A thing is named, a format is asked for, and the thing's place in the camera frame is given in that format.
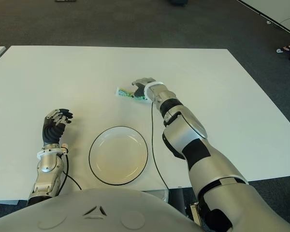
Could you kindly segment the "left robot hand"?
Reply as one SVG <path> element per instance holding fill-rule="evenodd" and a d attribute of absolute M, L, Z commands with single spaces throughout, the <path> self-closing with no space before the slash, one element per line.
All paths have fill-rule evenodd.
<path fill-rule="evenodd" d="M 59 144 L 66 125 L 72 122 L 73 113 L 68 109 L 55 109 L 46 115 L 43 123 L 43 145 Z"/>

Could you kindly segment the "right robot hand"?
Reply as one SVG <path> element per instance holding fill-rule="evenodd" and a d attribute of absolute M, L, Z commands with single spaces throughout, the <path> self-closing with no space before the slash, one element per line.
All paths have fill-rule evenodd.
<path fill-rule="evenodd" d="M 133 93 L 133 96 L 137 98 L 147 99 L 147 97 L 145 96 L 145 86 L 155 81 L 156 80 L 153 78 L 140 78 L 133 81 L 131 84 L 137 87 L 137 89 Z"/>

